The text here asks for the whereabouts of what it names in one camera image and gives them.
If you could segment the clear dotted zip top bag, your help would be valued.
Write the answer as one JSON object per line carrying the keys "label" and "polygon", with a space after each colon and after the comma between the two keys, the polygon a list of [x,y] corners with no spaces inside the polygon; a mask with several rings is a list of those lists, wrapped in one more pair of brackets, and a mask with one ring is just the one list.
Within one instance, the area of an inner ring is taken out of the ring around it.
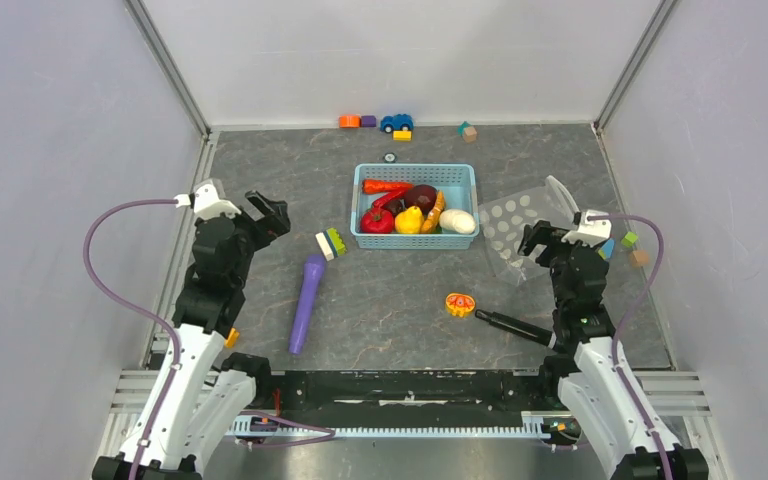
{"label": "clear dotted zip top bag", "polygon": [[527,256],[518,254],[524,228],[546,220],[555,227],[569,229],[578,210],[567,187],[552,175],[545,178],[542,186],[479,205],[480,232],[495,276],[518,286],[546,274],[547,270],[535,262],[542,252],[540,246]]}

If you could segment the white toy egg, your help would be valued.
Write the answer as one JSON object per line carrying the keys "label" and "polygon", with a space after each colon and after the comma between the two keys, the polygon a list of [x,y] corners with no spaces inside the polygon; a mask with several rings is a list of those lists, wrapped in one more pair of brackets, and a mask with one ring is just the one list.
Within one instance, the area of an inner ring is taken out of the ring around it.
{"label": "white toy egg", "polygon": [[460,209],[446,209],[440,214],[439,226],[443,230],[461,235],[471,235],[475,232],[478,223],[474,216]]}

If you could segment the light blue plastic basket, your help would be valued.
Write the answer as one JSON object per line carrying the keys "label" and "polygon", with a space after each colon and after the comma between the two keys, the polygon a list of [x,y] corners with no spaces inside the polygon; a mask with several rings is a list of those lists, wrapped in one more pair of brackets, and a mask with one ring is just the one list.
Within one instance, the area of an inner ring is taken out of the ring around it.
{"label": "light blue plastic basket", "polygon": [[[480,232],[477,182],[468,164],[362,163],[355,167],[350,233],[361,249],[465,250]],[[400,213],[397,223],[414,216],[415,233],[398,226],[383,231],[376,207],[388,215]]]}

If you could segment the dark red toy onion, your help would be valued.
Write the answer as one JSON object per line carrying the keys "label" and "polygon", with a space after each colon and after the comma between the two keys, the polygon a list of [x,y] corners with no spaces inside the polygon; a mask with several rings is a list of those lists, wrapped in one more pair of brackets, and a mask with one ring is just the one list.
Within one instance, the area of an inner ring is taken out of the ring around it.
{"label": "dark red toy onion", "polygon": [[423,215],[427,215],[435,203],[437,191],[431,185],[415,185],[405,193],[403,198],[404,206],[405,208],[417,206],[421,209]]}

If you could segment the yellow toy pear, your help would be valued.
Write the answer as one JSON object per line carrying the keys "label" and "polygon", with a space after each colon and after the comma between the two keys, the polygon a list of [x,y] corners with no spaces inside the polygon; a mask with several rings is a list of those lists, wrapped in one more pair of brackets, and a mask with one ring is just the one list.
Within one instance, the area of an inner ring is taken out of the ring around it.
{"label": "yellow toy pear", "polygon": [[409,207],[395,217],[395,232],[404,235],[420,234],[424,222],[421,209],[417,206]]}

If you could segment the green cube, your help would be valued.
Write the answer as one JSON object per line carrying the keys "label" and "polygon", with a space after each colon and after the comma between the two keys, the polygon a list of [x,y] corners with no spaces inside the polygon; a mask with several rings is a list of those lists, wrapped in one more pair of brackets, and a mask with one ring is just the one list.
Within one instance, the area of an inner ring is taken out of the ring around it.
{"label": "green cube", "polygon": [[635,250],[637,248],[639,240],[640,240],[640,237],[637,233],[628,232],[622,239],[622,245],[629,250]]}

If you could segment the tan wooden cube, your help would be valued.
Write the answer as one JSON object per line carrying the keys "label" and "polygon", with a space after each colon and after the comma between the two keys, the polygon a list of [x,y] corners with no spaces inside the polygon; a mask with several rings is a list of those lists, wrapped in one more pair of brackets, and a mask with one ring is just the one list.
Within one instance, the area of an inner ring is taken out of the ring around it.
{"label": "tan wooden cube", "polygon": [[645,250],[633,250],[628,258],[630,265],[635,268],[642,268],[650,263],[650,255]]}

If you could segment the black marker pen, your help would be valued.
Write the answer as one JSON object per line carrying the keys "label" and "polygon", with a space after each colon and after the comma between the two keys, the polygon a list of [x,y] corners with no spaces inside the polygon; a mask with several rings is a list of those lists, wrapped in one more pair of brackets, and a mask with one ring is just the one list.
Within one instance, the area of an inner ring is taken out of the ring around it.
{"label": "black marker pen", "polygon": [[511,333],[519,338],[558,351],[557,339],[555,333],[551,330],[495,311],[478,309],[475,311],[475,317],[495,328]]}

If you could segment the orange toy carrot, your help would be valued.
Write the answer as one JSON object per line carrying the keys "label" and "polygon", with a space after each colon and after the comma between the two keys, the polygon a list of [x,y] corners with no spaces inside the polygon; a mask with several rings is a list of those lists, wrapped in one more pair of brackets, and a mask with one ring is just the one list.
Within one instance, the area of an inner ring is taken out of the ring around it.
{"label": "orange toy carrot", "polygon": [[364,179],[362,182],[362,191],[365,194],[377,194],[387,193],[398,190],[406,190],[413,188],[414,185],[410,182],[397,182],[378,179]]}

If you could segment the red toy tomato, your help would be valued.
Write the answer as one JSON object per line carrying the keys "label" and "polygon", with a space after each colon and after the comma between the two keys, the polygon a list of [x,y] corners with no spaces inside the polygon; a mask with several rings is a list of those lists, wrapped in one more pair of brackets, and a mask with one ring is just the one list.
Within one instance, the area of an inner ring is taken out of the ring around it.
{"label": "red toy tomato", "polygon": [[395,217],[382,208],[372,207],[361,217],[359,231],[365,234],[390,234],[395,229]]}

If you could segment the orange cylinder block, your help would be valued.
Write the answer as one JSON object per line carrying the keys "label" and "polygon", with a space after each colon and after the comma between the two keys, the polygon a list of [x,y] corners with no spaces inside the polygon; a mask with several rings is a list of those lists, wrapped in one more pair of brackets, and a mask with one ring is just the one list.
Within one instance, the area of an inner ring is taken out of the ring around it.
{"label": "orange cylinder block", "polygon": [[338,127],[341,129],[354,129],[362,126],[362,119],[358,115],[342,115],[338,118]]}

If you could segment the red toy chili pepper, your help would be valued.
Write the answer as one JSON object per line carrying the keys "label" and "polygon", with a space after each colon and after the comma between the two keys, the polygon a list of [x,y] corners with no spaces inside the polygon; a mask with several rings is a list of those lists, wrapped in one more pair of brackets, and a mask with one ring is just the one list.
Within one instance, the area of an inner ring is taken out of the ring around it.
{"label": "red toy chili pepper", "polygon": [[372,203],[372,206],[374,208],[380,208],[380,209],[389,211],[393,215],[398,215],[405,209],[403,198],[406,192],[407,192],[407,189],[400,189],[400,190],[394,190],[394,191],[388,192],[384,196],[376,199]]}

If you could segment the purple block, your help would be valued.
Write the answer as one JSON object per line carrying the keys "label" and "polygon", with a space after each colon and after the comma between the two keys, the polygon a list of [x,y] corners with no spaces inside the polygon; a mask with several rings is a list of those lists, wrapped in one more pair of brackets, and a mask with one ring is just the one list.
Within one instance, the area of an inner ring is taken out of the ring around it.
{"label": "purple block", "polygon": [[375,115],[362,115],[360,117],[361,128],[376,128],[377,125],[378,121]]}

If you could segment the teal and tan cubes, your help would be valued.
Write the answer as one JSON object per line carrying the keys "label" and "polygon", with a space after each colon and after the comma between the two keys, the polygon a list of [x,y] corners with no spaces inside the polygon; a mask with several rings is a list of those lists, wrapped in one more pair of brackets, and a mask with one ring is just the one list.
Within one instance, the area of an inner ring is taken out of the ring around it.
{"label": "teal and tan cubes", "polygon": [[462,140],[465,143],[473,143],[477,140],[478,132],[474,125],[471,123],[464,121],[459,127],[458,127],[458,134],[461,136]]}

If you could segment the yellow block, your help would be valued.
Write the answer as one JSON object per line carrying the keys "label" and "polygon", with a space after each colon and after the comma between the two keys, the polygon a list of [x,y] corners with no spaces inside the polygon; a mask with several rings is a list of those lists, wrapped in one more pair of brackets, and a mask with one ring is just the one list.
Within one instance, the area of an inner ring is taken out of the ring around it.
{"label": "yellow block", "polygon": [[410,130],[398,130],[392,133],[392,138],[397,142],[410,142],[413,132]]}

